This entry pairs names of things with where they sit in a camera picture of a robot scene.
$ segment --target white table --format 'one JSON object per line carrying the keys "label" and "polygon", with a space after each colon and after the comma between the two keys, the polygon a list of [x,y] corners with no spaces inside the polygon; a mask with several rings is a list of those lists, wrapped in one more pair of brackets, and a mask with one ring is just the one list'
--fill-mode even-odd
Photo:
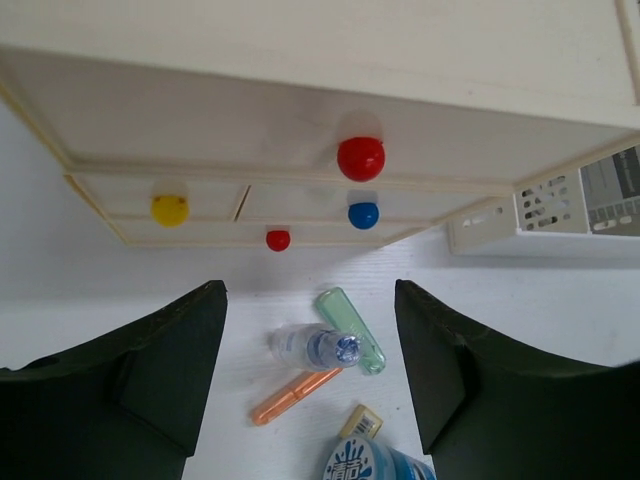
{"label": "white table", "polygon": [[[554,353],[607,365],[640,357],[638,264],[455,258],[440,230],[377,251],[127,249],[47,155],[0,106],[0,365],[19,368],[224,280],[227,322],[185,480],[316,479],[360,402],[384,419],[380,439],[422,458],[395,327],[397,278]],[[377,377],[346,371],[272,424],[250,426],[251,407],[295,376],[269,357],[267,333],[315,321],[311,302],[333,285],[369,324],[387,369]]]}

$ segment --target cabinet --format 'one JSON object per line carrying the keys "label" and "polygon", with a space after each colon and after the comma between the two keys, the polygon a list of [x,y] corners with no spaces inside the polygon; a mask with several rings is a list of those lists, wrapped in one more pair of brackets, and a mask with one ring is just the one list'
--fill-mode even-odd
{"label": "cabinet", "polygon": [[[0,6],[3,97],[132,245],[379,246],[475,211],[639,144],[639,49],[634,0]],[[370,182],[353,137],[383,142]]]}

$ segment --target blue can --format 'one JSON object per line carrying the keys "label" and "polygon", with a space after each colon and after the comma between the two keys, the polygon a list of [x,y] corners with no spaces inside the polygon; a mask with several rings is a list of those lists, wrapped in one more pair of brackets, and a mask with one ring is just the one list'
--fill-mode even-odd
{"label": "blue can", "polygon": [[352,435],[331,453],[322,480],[436,480],[424,463],[370,438]]}

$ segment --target orange stick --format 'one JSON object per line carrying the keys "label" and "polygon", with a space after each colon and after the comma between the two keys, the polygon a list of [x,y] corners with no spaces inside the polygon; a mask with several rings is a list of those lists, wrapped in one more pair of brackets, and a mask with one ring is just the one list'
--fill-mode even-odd
{"label": "orange stick", "polygon": [[336,368],[327,372],[303,373],[254,408],[251,411],[251,421],[258,426],[266,425],[304,397],[315,392],[341,371],[341,368]]}

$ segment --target red knob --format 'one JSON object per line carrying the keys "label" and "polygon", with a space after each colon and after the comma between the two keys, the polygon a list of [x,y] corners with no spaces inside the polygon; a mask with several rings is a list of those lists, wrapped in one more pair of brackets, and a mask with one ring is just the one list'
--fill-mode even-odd
{"label": "red knob", "polygon": [[338,148],[338,166],[344,176],[354,182],[376,178],[384,167],[384,158],[384,147],[377,138],[350,138]]}
{"label": "red knob", "polygon": [[272,230],[267,233],[267,247],[274,252],[283,252],[291,245],[291,235],[286,230]]}

